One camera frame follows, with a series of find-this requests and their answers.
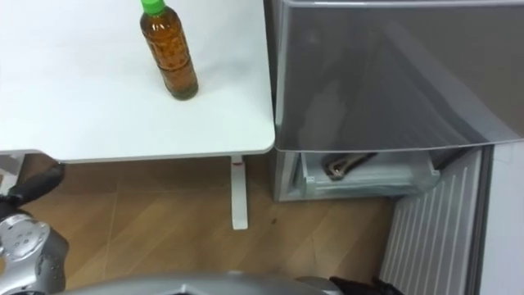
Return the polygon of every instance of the white table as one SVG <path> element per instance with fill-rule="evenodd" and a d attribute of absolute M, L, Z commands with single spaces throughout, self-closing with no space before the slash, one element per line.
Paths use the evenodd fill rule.
<path fill-rule="evenodd" d="M 0 165 L 233 156 L 233 227 L 247 227 L 242 155 L 274 141 L 263 0 L 166 0 L 200 82 L 174 100 L 140 31 L 139 0 L 0 2 Z"/>

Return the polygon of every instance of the black object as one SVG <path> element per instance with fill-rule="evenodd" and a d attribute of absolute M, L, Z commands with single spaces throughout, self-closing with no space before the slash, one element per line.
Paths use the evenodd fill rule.
<path fill-rule="evenodd" d="M 65 172 L 65 166 L 56 163 L 43 173 L 31 176 L 23 183 L 9 189 L 7 195 L 2 196 L 2 199 L 15 208 L 37 200 L 60 185 Z"/>
<path fill-rule="evenodd" d="M 349 281 L 337 277 L 329 278 L 345 295 L 404 295 L 392 284 L 372 278 L 373 285 Z"/>
<path fill-rule="evenodd" d="M 329 154 L 322 160 L 324 172 L 332 181 L 343 180 L 354 168 L 369 161 L 377 155 L 371 153 Z"/>

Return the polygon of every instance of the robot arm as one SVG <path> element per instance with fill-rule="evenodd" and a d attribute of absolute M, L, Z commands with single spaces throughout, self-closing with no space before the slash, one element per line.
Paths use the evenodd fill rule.
<path fill-rule="evenodd" d="M 6 262 L 0 295 L 59 293 L 66 288 L 67 241 L 49 225 L 18 208 L 51 192 L 64 177 L 55 165 L 0 196 L 0 254 Z"/>

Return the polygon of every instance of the refrigerator drawer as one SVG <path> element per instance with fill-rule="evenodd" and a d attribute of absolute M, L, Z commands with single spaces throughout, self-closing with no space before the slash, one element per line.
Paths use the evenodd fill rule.
<path fill-rule="evenodd" d="M 303 199 L 399 196 L 433 188 L 440 178 L 428 152 L 380 153 L 332 181 L 322 167 L 327 154 L 300 154 L 295 186 Z"/>

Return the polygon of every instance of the black handle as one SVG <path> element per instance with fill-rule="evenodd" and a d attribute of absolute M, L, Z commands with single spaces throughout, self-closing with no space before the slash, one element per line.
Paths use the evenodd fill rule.
<path fill-rule="evenodd" d="M 6 195 L 7 201 L 14 207 L 20 207 L 37 200 L 55 189 L 64 179 L 65 172 L 65 166 L 56 163 L 43 173 L 12 187 Z"/>

